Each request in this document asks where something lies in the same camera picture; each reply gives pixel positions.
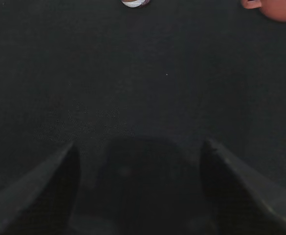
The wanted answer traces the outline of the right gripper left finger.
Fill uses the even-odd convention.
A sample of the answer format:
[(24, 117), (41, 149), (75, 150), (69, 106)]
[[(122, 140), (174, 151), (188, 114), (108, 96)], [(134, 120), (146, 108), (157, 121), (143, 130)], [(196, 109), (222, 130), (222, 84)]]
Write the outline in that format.
[(80, 180), (79, 150), (69, 143), (0, 191), (0, 235), (63, 235)]

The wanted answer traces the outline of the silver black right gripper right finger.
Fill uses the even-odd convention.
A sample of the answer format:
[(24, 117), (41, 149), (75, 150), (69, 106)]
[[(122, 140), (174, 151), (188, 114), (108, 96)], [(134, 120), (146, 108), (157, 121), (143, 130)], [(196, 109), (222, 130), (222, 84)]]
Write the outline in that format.
[(286, 235), (286, 188), (206, 140), (200, 180), (215, 235)]

